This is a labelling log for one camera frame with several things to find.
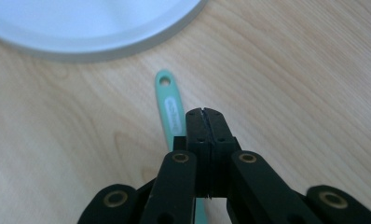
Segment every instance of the wood grain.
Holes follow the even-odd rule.
[[[221,111],[291,188],[334,186],[371,209],[371,0],[212,0],[170,40],[110,62],[0,42],[0,223],[76,223],[100,189],[154,178],[162,68],[185,110]],[[206,209],[229,223],[224,200]]]

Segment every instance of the white plate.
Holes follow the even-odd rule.
[[[0,39],[35,56],[90,62],[168,39],[207,0],[0,0]]]

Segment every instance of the light wood tabletop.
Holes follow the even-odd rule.
[[[100,189],[153,179],[168,151],[163,68],[185,111],[222,112],[292,189],[333,186],[371,210],[371,0],[212,0],[171,39],[109,62],[0,42],[0,223],[77,223]],[[209,223],[230,223],[225,203],[205,201]]]

